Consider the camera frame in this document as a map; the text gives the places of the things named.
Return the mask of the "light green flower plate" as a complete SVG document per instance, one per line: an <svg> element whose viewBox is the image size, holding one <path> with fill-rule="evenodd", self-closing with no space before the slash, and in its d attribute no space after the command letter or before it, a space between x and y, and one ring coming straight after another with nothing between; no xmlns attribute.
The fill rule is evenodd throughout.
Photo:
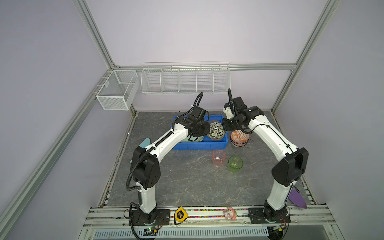
<svg viewBox="0 0 384 240"><path fill-rule="evenodd" d="M204 139L204 136L194 137L192 135L188 135L185 139L181 141L181 143L199 143Z"/></svg>

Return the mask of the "orange red patterned bowl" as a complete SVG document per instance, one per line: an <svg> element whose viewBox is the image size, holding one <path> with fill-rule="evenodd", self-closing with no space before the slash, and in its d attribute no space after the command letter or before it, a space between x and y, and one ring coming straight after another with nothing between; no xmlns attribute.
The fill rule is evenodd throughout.
<svg viewBox="0 0 384 240"><path fill-rule="evenodd" d="M235 130L231 133L231 141L234 144L243 145L246 144L249 139L250 135L243 133L241 130Z"/></svg>

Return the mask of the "black white leaf bowl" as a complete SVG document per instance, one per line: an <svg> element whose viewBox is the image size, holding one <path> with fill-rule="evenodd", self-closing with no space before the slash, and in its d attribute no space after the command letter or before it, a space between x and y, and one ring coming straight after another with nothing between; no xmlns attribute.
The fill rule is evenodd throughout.
<svg viewBox="0 0 384 240"><path fill-rule="evenodd" d="M219 121L212 120L209 121L210 125L210 132L207 134L207 136L214 141L221 140L226 132L224 131L223 124Z"/></svg>

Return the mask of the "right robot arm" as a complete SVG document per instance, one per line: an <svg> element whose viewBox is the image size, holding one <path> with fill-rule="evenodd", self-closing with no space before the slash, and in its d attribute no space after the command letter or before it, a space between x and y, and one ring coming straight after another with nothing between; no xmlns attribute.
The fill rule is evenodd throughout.
<svg viewBox="0 0 384 240"><path fill-rule="evenodd" d="M231 89L228 89L228 97L229 101L223 108L226 114L223 119L224 130L257 134L277 159L277 164L272 168L272 190L260 215L266 222L275 223L289 215L286 200L306 171L309 152L291 143L270 123L259 107L247 107L241 97L233 97Z"/></svg>

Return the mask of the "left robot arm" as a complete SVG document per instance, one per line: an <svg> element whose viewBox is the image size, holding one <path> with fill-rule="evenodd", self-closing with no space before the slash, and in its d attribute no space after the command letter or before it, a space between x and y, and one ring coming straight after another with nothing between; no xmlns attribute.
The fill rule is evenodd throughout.
<svg viewBox="0 0 384 240"><path fill-rule="evenodd" d="M192 107L175 117L171 128L159 139L134 150L126 190L137 191L139 203L131 203L131 206L136 207L145 224L154 223L157 217L155 191L161 177L160 163L163 158L181 141L195 140L210 132L210 124L205 120L205 116L210 114L199 106L203 95L199 93Z"/></svg>

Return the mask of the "blue plastic bin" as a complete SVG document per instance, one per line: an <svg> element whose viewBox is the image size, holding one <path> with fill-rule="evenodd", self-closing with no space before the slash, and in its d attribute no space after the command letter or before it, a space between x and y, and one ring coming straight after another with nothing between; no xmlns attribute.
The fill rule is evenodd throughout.
<svg viewBox="0 0 384 240"><path fill-rule="evenodd" d="M177 151L186 151L186 150L223 150L227 147L228 144L228 134L218 141L211 140L207 135L204 136L204 139L199 143L181 143L179 142L174 150Z"/></svg>

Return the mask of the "stacked patterned bowls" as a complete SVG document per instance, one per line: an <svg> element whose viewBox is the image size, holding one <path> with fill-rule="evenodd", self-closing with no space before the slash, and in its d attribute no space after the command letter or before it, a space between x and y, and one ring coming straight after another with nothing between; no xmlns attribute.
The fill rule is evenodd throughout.
<svg viewBox="0 0 384 240"><path fill-rule="evenodd" d="M232 144L233 146L237 147L237 148L242 148L242 147L245 147L245 146L248 144L248 142L245 142L245 143L237 143L237 142L233 142L233 141L231 141L231 144Z"/></svg>

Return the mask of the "pink transparent cup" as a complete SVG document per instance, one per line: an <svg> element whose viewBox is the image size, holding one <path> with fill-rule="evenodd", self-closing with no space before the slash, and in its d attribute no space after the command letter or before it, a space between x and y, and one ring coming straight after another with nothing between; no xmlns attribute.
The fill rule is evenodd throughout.
<svg viewBox="0 0 384 240"><path fill-rule="evenodd" d="M223 150L214 150L212 153L212 162L215 167L221 167L224 164L226 158L227 155Z"/></svg>

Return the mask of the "green transparent cup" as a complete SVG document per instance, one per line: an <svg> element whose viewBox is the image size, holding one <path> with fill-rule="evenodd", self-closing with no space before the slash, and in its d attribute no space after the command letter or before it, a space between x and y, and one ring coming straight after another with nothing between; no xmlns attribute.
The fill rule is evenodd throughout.
<svg viewBox="0 0 384 240"><path fill-rule="evenodd" d="M228 160L228 170L232 174L239 172L242 169L243 165L243 159L239 156L233 155Z"/></svg>

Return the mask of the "teal spatula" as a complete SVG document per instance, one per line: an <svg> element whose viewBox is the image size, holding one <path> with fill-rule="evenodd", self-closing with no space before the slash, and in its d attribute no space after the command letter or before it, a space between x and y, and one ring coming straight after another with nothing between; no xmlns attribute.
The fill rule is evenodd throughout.
<svg viewBox="0 0 384 240"><path fill-rule="evenodd" d="M142 143L138 147L134 149L132 160L130 162L131 165L135 164L138 161L138 159L141 157L141 155L143 155L147 151L146 147L149 146L150 143L151 143L151 140L149 138L146 138L142 141Z"/></svg>

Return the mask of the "white mesh box basket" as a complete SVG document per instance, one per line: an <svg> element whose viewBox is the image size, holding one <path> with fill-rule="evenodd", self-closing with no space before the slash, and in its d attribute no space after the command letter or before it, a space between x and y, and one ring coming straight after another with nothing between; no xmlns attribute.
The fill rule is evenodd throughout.
<svg viewBox="0 0 384 240"><path fill-rule="evenodd" d="M136 71L112 70L96 97L104 110L129 111L139 86Z"/></svg>

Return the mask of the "pink toy figure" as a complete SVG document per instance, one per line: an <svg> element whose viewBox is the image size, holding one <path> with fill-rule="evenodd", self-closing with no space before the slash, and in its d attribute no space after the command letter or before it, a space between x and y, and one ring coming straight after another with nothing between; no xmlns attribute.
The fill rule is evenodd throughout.
<svg viewBox="0 0 384 240"><path fill-rule="evenodd" d="M224 211L224 217L226 220L234 221L237 217L235 209L232 207L227 207Z"/></svg>

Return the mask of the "purple pink spatula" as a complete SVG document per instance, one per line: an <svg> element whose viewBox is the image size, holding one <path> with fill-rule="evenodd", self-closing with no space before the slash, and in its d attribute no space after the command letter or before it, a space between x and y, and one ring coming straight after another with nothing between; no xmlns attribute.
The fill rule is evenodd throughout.
<svg viewBox="0 0 384 240"><path fill-rule="evenodd" d="M305 202L305 199L303 196L295 189L292 189L289 194L289 200L296 205L297 207L300 207L302 209L307 208L307 204Z"/></svg>

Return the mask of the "white vent grille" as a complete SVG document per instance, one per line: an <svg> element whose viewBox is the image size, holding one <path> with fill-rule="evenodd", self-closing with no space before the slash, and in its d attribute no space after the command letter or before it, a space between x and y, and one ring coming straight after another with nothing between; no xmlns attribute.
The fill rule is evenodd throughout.
<svg viewBox="0 0 384 240"><path fill-rule="evenodd" d="M164 228L156 234L143 235L144 230L137 231L142 240L162 239L219 239L237 237L268 237L270 234L266 227L228 227L228 228ZM135 236L130 229L97 230L94 240L130 240Z"/></svg>

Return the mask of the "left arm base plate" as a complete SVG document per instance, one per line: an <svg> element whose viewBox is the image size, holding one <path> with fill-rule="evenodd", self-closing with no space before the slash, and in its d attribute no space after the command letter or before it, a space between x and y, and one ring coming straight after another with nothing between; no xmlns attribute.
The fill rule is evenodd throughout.
<svg viewBox="0 0 384 240"><path fill-rule="evenodd" d="M170 223L171 211L170 209L154 209L150 213L144 213L142 210L134 209L131 213L130 221L133 226L149 226L149 225L163 225L167 226Z"/></svg>

